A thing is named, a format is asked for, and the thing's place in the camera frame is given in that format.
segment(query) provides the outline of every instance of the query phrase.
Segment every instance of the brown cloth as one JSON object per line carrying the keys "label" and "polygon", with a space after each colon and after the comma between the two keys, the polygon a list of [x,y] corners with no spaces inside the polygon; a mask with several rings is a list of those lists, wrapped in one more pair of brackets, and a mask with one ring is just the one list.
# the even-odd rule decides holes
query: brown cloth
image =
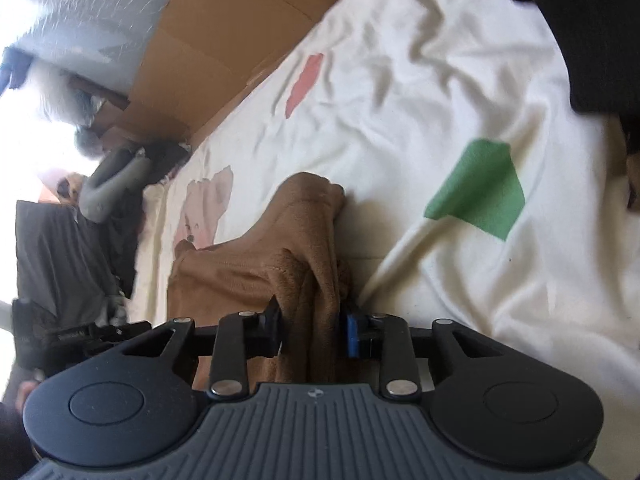
{"label": "brown cloth", "polygon": [[[334,243],[334,219],[343,203],[341,186],[298,173],[280,185],[242,237],[201,250],[180,242],[168,284],[168,317],[214,325],[234,312],[261,312],[275,296],[285,326],[282,350],[276,358],[249,361],[250,383],[334,382],[340,297],[349,289]],[[194,388],[206,386],[209,364],[210,358],[201,359]]]}

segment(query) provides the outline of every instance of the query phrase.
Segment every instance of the plastic wrap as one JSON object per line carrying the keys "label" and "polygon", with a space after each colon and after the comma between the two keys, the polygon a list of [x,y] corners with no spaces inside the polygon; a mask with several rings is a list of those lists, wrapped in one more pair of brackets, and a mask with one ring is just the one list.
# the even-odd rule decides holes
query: plastic wrap
{"label": "plastic wrap", "polygon": [[0,0],[12,7],[0,14],[12,16],[15,46],[126,94],[168,1]]}

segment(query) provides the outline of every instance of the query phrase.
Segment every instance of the cardboard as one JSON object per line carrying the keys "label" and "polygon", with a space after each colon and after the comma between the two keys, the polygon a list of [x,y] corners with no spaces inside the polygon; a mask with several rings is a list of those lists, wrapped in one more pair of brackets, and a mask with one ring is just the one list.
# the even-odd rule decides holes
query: cardboard
{"label": "cardboard", "polygon": [[148,132],[161,122],[154,113],[168,116],[162,136],[190,136],[247,95],[336,1],[171,0],[125,113],[135,110],[135,127]]}

